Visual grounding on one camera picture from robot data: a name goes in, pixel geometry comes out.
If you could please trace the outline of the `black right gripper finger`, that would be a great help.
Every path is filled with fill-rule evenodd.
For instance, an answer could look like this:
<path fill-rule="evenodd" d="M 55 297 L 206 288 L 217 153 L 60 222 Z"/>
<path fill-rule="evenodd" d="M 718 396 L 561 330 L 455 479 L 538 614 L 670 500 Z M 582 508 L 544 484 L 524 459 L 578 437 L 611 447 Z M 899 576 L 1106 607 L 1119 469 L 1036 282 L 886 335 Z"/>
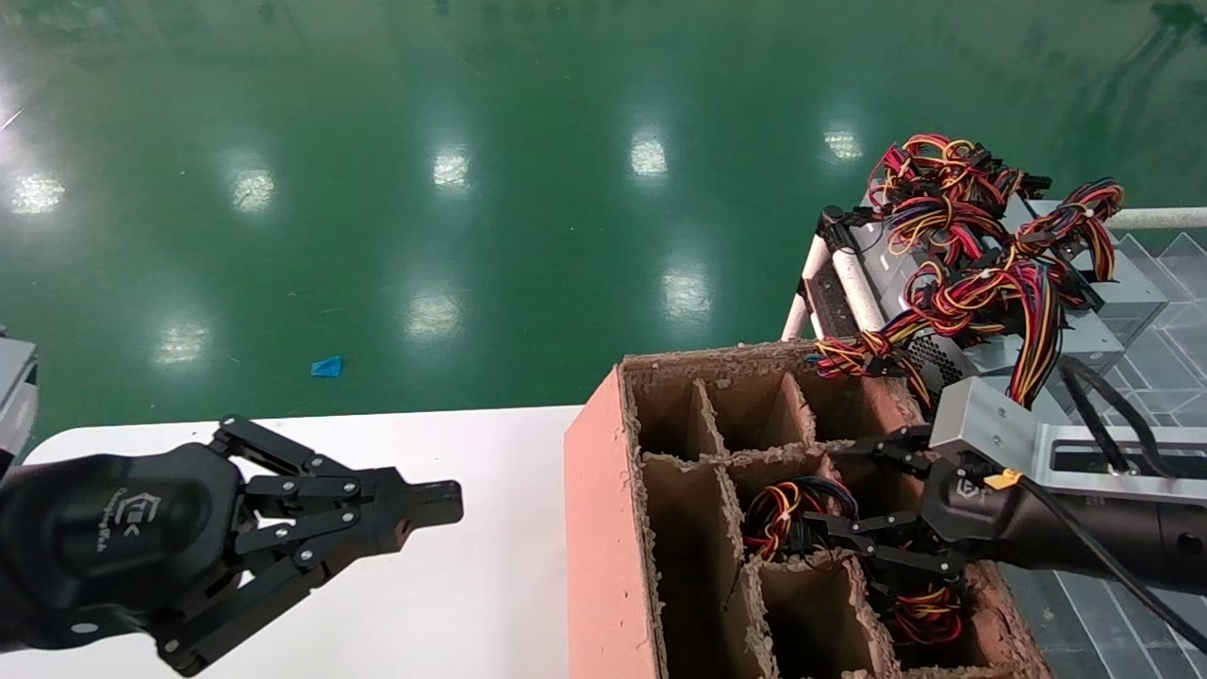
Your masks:
<path fill-rule="evenodd" d="M 870 461 L 904 474 L 931 473 L 931 426 L 905 426 L 880 437 L 865 437 L 839 444 L 830 452 L 836 460 Z"/>
<path fill-rule="evenodd" d="M 828 549 L 846 549 L 867 560 L 938 576 L 957 576 L 966 568 L 966 555 L 943 540 L 919 513 L 858 521 L 832 513 L 801 513 L 801 521 Z"/>

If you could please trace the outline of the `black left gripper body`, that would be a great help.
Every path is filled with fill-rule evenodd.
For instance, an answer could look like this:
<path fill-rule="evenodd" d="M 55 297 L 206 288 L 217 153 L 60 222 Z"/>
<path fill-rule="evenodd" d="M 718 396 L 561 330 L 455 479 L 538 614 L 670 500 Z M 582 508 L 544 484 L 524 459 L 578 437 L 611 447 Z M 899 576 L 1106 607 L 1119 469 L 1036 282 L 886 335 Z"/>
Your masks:
<path fill-rule="evenodd" d="M 238 583 L 241 472 L 199 443 L 22 466 L 1 497 L 2 650 L 62 650 L 196 616 Z"/>

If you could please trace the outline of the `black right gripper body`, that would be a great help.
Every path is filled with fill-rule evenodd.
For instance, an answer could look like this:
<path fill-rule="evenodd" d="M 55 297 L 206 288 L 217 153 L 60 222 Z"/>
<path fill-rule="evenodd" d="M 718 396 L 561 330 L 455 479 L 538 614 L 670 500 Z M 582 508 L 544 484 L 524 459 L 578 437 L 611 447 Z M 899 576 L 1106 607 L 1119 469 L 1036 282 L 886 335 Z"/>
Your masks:
<path fill-rule="evenodd" d="M 922 519 L 967 562 L 995 560 L 1015 567 L 1031 567 L 1033 560 L 1021 542 L 1007 537 L 1032 481 L 1018 470 L 996 474 L 1005 482 L 993 488 L 976 482 L 970 473 L 952 463 L 935 461 L 922 494 Z"/>

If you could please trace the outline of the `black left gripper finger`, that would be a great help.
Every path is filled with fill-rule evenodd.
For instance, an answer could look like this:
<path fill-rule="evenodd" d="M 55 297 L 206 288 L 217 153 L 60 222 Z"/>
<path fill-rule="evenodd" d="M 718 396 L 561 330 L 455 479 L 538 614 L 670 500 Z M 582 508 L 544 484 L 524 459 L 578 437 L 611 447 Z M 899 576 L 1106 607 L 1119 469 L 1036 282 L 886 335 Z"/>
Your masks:
<path fill-rule="evenodd" d="M 181 622 L 157 627 L 159 657 L 177 675 L 194 677 L 357 560 L 400 552 L 414 529 L 462 516 L 461 503 L 365 503 L 302 516 L 290 527 L 250 529 L 233 538 L 223 557 L 253 580 Z"/>
<path fill-rule="evenodd" d="M 225 417 L 208 447 L 270 472 L 241 486 L 245 503 L 263 516 L 338 510 L 384 510 L 387 516 L 461 516 L 460 482 L 408 482 L 395 468 L 354 470 L 299 441 L 239 416 Z"/>

